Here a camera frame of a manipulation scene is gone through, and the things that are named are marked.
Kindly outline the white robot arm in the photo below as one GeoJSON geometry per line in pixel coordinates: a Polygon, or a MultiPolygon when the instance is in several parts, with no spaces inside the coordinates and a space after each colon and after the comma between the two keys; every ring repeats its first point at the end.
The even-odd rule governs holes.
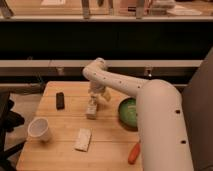
{"type": "Polygon", "coordinates": [[[82,70],[83,76],[136,99],[143,171],[195,171],[180,92],[161,79],[112,73],[103,58],[82,70]]]}

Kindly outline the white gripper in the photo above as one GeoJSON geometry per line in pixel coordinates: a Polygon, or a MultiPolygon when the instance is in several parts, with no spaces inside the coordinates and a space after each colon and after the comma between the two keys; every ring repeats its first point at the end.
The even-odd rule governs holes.
{"type": "Polygon", "coordinates": [[[90,103],[92,105],[97,105],[98,101],[99,101],[99,95],[98,94],[102,94],[102,97],[106,100],[106,101],[110,101],[111,100],[111,95],[110,92],[108,90],[106,90],[106,87],[102,84],[99,84],[95,81],[91,81],[89,84],[89,93],[91,93],[90,95],[90,103]]]}

